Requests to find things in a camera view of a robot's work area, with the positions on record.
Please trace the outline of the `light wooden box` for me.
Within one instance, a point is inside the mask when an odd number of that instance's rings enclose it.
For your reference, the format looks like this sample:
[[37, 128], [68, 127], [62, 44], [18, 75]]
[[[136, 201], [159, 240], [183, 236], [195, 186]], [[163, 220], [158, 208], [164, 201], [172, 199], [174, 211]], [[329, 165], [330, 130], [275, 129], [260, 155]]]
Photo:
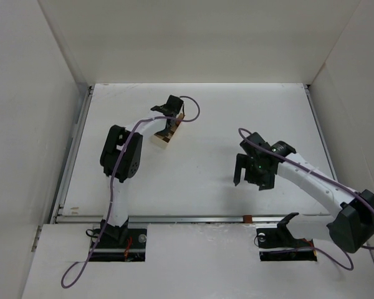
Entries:
[[178, 127], [180, 126], [181, 124], [181, 121], [185, 118], [185, 114], [183, 112], [181, 112], [178, 116], [177, 116], [177, 120], [176, 121], [171, 121], [171, 126], [169, 127], [168, 131], [166, 134], [154, 134], [151, 138], [150, 138], [150, 141], [158, 146], [159, 148], [161, 149], [166, 149], [172, 139], [172, 137], [175, 135]]

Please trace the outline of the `reddish brown wood block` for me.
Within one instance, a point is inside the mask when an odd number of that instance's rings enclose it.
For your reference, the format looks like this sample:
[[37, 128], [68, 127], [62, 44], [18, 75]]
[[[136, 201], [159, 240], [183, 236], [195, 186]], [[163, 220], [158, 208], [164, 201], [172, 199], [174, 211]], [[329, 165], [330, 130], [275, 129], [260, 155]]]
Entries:
[[252, 216], [251, 215], [243, 215], [242, 222], [244, 224], [252, 224], [253, 223]]

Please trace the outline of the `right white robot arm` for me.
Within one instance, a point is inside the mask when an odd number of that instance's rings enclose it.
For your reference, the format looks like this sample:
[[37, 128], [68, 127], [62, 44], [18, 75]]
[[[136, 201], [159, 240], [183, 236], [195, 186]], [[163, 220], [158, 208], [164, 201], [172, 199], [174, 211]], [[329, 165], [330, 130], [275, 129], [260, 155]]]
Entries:
[[333, 242], [346, 253], [366, 248], [374, 236], [374, 193], [358, 192], [318, 171], [283, 141], [270, 145], [260, 134], [239, 129], [243, 153], [236, 156], [233, 183], [242, 180], [259, 190], [273, 189], [276, 177], [284, 178], [323, 206], [326, 216], [291, 212], [274, 228], [258, 229], [264, 249], [299, 248], [305, 240]]

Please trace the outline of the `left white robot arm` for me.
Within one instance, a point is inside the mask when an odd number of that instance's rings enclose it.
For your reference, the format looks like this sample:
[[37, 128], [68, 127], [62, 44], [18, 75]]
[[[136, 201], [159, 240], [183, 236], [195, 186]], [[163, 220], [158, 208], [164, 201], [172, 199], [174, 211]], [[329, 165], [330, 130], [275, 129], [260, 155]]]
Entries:
[[108, 211], [100, 223], [100, 243], [123, 245], [128, 235], [128, 203], [121, 187], [136, 175], [141, 161], [143, 140], [166, 137], [182, 119], [184, 101], [170, 95], [166, 103], [153, 106], [146, 117], [127, 126], [110, 127], [100, 156], [100, 165], [108, 178]]

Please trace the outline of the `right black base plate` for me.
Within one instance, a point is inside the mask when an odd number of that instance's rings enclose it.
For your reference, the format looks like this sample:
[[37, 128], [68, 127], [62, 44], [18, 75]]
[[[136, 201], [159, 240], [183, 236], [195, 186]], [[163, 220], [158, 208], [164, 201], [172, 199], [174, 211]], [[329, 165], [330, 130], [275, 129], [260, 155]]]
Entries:
[[259, 248], [261, 262], [317, 261], [311, 240], [295, 239], [276, 227], [257, 228], [254, 243]]

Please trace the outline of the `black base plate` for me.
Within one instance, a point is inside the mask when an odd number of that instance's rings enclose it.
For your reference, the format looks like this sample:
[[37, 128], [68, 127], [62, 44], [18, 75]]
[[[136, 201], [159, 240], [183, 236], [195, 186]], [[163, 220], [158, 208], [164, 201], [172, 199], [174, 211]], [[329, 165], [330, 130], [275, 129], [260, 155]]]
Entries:
[[261, 262], [317, 261], [311, 240], [295, 239], [276, 227], [257, 228], [254, 243], [259, 248]]
[[147, 229], [131, 228], [124, 230], [120, 239], [104, 234], [90, 262], [144, 262], [146, 253]]

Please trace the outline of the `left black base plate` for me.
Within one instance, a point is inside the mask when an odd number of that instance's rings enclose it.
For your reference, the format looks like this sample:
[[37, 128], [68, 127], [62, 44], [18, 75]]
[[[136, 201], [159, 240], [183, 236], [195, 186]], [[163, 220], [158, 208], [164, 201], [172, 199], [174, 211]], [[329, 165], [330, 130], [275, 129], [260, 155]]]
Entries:
[[131, 228], [124, 230], [120, 239], [104, 234], [90, 262], [144, 262], [146, 253], [147, 229]]

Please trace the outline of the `metal front rail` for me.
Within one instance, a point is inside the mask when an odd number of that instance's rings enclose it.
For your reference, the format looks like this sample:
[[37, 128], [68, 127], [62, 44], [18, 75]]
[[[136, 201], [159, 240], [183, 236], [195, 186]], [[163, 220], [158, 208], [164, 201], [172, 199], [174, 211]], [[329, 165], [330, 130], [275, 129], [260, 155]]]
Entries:
[[[282, 220], [285, 215], [251, 216], [252, 223], [271, 223]], [[213, 224], [213, 223], [247, 223], [245, 216], [130, 216], [129, 223], [140, 224]], [[101, 216], [57, 216], [56, 224], [99, 223]]]

